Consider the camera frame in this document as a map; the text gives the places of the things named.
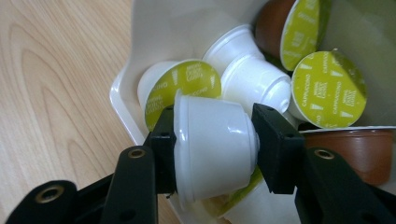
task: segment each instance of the yellow-green foil lid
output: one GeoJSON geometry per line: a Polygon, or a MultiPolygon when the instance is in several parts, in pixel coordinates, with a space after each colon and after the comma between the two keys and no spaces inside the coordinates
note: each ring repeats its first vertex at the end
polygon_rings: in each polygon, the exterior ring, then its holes
{"type": "Polygon", "coordinates": [[[331,0],[296,0],[283,27],[280,60],[289,71],[317,51],[330,16],[331,0]]]}
{"type": "Polygon", "coordinates": [[[337,50],[303,58],[291,85],[297,109],[320,128],[350,126],[366,106],[367,91],[361,72],[337,50]]]}
{"type": "Polygon", "coordinates": [[[163,109],[175,103],[179,89],[184,95],[219,98],[220,77],[210,64],[202,61],[178,63],[167,70],[148,95],[145,120],[149,131],[154,129],[163,109]]]}

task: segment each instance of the white tray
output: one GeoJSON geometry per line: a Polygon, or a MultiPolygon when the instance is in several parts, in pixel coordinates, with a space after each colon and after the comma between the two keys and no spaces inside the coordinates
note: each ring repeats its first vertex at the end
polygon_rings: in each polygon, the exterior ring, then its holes
{"type": "MultiPolygon", "coordinates": [[[[202,58],[211,41],[224,34],[232,22],[253,23],[267,0],[134,0],[132,6],[132,49],[130,58],[115,79],[110,100],[136,145],[149,133],[137,100],[137,84],[151,65],[168,60],[202,58]]],[[[396,125],[396,2],[383,0],[333,0],[332,15],[322,49],[338,48],[363,72],[369,99],[364,125],[396,125]]],[[[396,191],[393,184],[385,189],[396,191]]],[[[218,223],[200,202],[181,211],[177,197],[171,199],[183,223],[218,223]]]]}

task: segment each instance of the table top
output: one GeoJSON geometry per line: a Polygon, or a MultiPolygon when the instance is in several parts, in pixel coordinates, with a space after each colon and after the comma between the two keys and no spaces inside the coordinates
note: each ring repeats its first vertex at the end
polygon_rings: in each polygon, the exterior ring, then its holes
{"type": "MultiPolygon", "coordinates": [[[[109,101],[131,48],[131,0],[0,2],[0,222],[50,180],[79,189],[133,145],[109,101]]],[[[159,196],[159,222],[178,223],[159,196]]]]}

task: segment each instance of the wooden table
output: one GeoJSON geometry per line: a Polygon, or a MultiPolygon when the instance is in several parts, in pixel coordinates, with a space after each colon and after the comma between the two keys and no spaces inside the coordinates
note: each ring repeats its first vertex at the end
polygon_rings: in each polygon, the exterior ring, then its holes
{"type": "MultiPolygon", "coordinates": [[[[34,187],[81,189],[133,143],[108,93],[130,51],[131,0],[0,2],[0,222],[34,187]]],[[[160,223],[178,223],[163,196],[160,223]]]]}

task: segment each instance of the brown plastic cup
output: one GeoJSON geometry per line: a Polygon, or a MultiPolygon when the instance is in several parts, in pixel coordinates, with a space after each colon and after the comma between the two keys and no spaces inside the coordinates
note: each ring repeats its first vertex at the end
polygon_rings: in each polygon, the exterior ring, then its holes
{"type": "Polygon", "coordinates": [[[259,13],[255,37],[263,51],[280,59],[280,41],[283,27],[295,0],[270,0],[259,13]]]}
{"type": "Polygon", "coordinates": [[[391,129],[328,131],[304,136],[307,148],[325,147],[337,152],[364,182],[378,186],[389,180],[391,129]]]}

